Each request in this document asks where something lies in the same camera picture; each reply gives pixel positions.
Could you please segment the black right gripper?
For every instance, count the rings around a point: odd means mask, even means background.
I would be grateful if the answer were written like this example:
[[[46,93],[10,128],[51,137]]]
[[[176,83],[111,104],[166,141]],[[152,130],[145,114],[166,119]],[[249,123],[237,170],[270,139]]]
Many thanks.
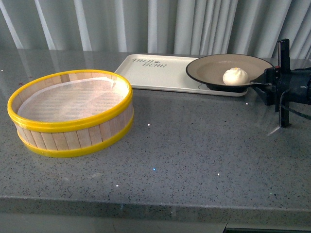
[[[250,80],[252,88],[267,105],[274,105],[279,115],[279,126],[290,126],[290,112],[310,119],[311,116],[290,108],[290,102],[311,104],[311,69],[291,70],[290,40],[277,41],[278,65],[268,68]]]

